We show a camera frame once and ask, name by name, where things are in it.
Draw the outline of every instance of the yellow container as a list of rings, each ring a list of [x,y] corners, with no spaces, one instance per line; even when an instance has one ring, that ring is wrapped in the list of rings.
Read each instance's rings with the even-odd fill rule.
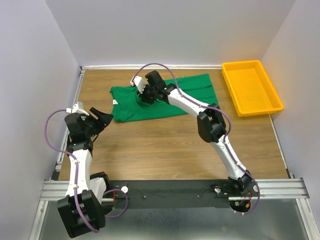
[[[222,74],[239,117],[273,114],[284,109],[260,61],[225,62]]]

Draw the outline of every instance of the gray floor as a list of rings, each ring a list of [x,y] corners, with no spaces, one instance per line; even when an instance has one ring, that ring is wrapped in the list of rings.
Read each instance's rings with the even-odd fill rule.
[[[70,239],[56,202],[50,202],[42,240]],[[117,219],[107,219],[99,233],[77,240],[305,240],[308,239],[297,202],[261,200],[248,215],[223,208],[128,209]]]

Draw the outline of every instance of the brown surface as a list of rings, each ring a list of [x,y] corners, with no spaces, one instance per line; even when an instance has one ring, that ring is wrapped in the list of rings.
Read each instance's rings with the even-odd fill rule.
[[[128,86],[136,70],[86,70],[79,95],[84,109],[110,113],[112,86]],[[142,71],[144,76],[150,70]],[[171,76],[159,70],[163,79]],[[238,117],[221,70],[174,70],[177,77],[209,73],[219,104],[231,118],[230,142],[257,179],[288,178],[268,115]],[[94,143],[91,174],[105,171],[111,180],[225,179],[215,150],[198,135],[190,115],[144,121],[112,122]],[[64,158],[59,180],[69,180]]]

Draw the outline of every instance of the green cloth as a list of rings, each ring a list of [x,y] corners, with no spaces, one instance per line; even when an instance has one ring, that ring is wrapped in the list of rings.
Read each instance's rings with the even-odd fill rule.
[[[180,77],[177,81],[179,87],[191,97],[207,104],[218,104],[209,74]],[[170,79],[165,83],[174,84],[175,81]],[[187,114],[180,108],[165,102],[155,102],[152,105],[142,102],[137,95],[136,87],[113,86],[110,93],[113,99],[118,102],[113,105],[111,113],[116,122],[132,122]]]

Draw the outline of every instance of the wall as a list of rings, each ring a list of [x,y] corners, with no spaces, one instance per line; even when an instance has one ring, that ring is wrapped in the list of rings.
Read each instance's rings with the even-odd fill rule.
[[[288,169],[303,177],[320,224],[320,2],[298,0],[262,63],[284,110],[273,116]]]
[[[79,65],[44,0],[1,1],[0,16],[0,239],[26,240],[57,157],[45,119],[71,104]],[[58,146],[62,117],[48,131]]]
[[[46,0],[81,66],[261,59],[294,0]]]

